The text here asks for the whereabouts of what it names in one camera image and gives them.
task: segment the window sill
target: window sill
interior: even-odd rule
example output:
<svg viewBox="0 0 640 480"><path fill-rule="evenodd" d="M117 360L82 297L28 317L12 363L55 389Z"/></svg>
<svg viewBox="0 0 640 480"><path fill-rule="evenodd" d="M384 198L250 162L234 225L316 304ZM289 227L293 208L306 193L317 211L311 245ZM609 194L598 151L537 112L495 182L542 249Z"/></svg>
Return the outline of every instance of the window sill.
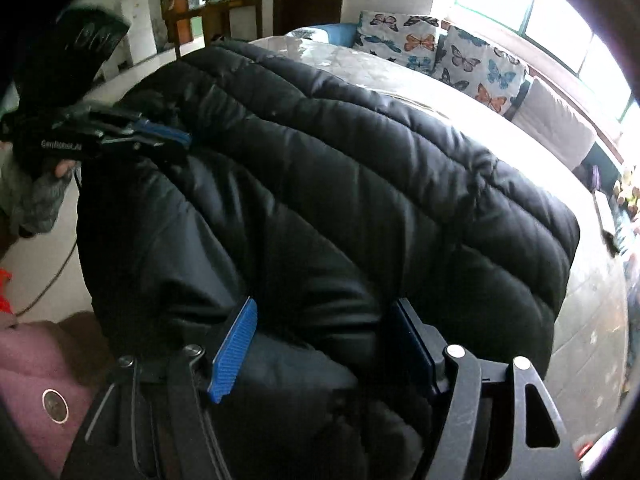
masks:
<svg viewBox="0 0 640 480"><path fill-rule="evenodd" d="M613 156L615 163L624 162L616 147L616 142L621 135L620 124L607 116L591 90L555 59L512 30L471 10L453 6L449 9L444 20L459 25L491 43L498 44L524 60L531 68L531 75L537 75L552 86L562 98L591 123L601 140L601 145L606 146L607 152Z"/></svg>

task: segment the floor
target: floor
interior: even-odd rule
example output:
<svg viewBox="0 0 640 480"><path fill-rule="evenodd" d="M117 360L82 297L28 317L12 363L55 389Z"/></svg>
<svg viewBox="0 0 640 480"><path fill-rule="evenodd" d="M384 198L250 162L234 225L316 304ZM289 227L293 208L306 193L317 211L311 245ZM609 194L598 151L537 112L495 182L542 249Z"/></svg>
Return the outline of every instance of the floor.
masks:
<svg viewBox="0 0 640 480"><path fill-rule="evenodd" d="M180 52L188 54L202 47L204 38L196 38L181 46ZM173 50L163 52L95 88L85 98L112 104L141 79L173 60ZM34 307L20 316L22 322L42 319L59 321L75 312L91 310L91 296L84 286L78 250L75 248L77 203L78 188L72 181L53 231L31 240L19 240L0 262L0 267L13 274L5 296L16 314L28 308L53 282Z"/></svg>

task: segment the plush toy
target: plush toy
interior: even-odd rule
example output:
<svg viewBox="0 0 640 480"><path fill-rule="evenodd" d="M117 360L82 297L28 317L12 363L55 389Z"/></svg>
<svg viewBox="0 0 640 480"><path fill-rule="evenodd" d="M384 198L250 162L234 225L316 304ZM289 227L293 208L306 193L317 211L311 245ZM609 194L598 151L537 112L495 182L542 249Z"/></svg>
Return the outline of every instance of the plush toy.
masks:
<svg viewBox="0 0 640 480"><path fill-rule="evenodd" d="M613 186L613 195L617 198L619 205L626 203L626 208L634 221L638 214L640 202L640 175L636 173L636 167L626 168L623 171L622 179L617 180Z"/></svg>

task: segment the butterfly pillow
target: butterfly pillow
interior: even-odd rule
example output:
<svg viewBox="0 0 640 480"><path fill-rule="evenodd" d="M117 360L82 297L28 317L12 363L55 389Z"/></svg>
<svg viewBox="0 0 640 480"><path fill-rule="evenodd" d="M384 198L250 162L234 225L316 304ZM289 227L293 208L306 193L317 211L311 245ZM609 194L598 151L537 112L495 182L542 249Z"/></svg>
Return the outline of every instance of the butterfly pillow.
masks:
<svg viewBox="0 0 640 480"><path fill-rule="evenodd" d="M449 27L433 77L504 115L524 82L527 66L515 56Z"/></svg>
<svg viewBox="0 0 640 480"><path fill-rule="evenodd" d="M430 16L363 10L353 47L431 74L439 37L440 22Z"/></svg>

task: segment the window frame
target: window frame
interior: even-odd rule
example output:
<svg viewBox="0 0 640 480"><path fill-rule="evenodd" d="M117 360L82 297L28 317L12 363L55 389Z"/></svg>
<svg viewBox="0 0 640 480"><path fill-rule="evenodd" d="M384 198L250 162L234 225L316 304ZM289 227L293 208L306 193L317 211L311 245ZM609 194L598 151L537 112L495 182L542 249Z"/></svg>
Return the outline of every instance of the window frame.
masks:
<svg viewBox="0 0 640 480"><path fill-rule="evenodd" d="M528 41L530 44L532 44L533 46L535 46L537 49L541 50L542 52L544 52L545 54L547 54L549 57L551 57L555 62L558 62L565 70L567 70L571 75L573 75L575 78L579 79L580 82L586 86L586 84L582 81L582 79L580 79L580 71L582 70L582 67L584 66L584 62L587 59L587 56L589 54L589 50L591 48L591 43L593 43L593 37L595 36L595 32L593 30L591 30L591 39L589 40L589 46L587 47L587 50L584 54L584 57L582 58L582 62L580 63L580 68L577 70L577 72L575 70L572 70L564 61L562 61L558 56L556 56L553 52L551 52L548 48L545 48L544 46L542 46L541 44L539 44L536 40L530 38L527 33L527 26L529 25L529 19L531 18L531 13L533 12L533 5L535 4L536 0L531 0L531 3L529 4L529 6L527 7L527 10L524 13L524 16L522 18L522 21L520 23L520 27L516 30L515 28L509 27L508 25L505 25L502 22L499 22L498 20L496 20L495 18L492 18L491 16L487 16L486 14L484 14L483 12L479 12L478 10L475 9L470 9L469 7L460 4L458 2L458 0L453 0L453 4L457 7L460 7L462 9L466 9L469 12L473 12L475 14L478 14L479 16L482 16L488 20L491 20L494 23L497 23L498 25L500 25L501 27L506 28L507 30L510 30L511 32L517 34L518 36L520 36L523 40ZM631 105L633 104L633 102L635 101L635 97L633 92L630 93L629 95L629 99L626 102L626 106L622 112L622 115L620 115L620 117L614 117L614 119L618 122L622 124L623 119L626 116L627 111L629 110L629 108L631 108Z"/></svg>

